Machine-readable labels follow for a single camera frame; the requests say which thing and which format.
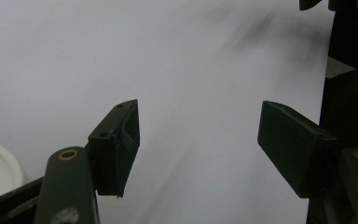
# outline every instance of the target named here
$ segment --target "white paper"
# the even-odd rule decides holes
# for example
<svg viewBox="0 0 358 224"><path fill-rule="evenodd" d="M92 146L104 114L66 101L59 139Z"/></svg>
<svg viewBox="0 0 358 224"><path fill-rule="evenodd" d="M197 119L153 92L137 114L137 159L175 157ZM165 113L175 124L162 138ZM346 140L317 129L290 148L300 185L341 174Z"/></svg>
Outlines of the white paper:
<svg viewBox="0 0 358 224"><path fill-rule="evenodd" d="M29 180L139 100L141 146L102 223L305 223L256 142L263 100L319 119L333 12L297 0L0 1L0 143Z"/></svg>

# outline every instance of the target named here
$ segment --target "paper sheet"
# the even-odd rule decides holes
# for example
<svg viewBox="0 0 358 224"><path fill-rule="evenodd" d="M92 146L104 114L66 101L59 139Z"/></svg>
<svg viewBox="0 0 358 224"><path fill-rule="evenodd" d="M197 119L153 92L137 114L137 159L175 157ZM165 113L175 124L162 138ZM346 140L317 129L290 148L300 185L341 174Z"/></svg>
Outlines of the paper sheet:
<svg viewBox="0 0 358 224"><path fill-rule="evenodd" d="M0 143L36 179L138 99L141 147L102 223L305 223L258 122L263 100L318 121L333 17L296 0L0 2Z"/></svg>

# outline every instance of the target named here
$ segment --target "white background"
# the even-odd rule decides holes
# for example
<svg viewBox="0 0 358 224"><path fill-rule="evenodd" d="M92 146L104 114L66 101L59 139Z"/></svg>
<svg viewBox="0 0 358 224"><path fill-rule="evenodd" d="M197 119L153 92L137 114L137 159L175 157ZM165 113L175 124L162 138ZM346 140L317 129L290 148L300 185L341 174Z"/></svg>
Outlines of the white background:
<svg viewBox="0 0 358 224"><path fill-rule="evenodd" d="M141 147L124 198L98 199L102 223L305 223L258 121L263 100L318 121L333 16L298 0L0 1L0 143L31 181L138 99Z"/></svg>

